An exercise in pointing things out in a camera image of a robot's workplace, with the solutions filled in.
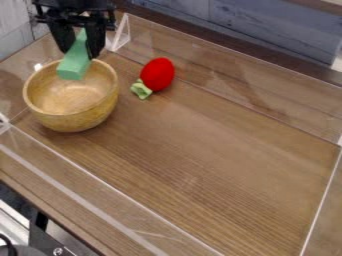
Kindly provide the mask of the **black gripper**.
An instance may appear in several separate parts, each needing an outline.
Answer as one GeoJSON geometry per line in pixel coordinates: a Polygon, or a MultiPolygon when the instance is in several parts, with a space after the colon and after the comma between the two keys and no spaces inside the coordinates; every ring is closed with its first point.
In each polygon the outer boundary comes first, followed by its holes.
{"type": "Polygon", "coordinates": [[[106,45],[106,28],[115,29],[115,4],[111,0],[32,0],[39,23],[48,25],[56,45],[67,53],[76,39],[75,27],[86,29],[91,59],[106,45]]]}

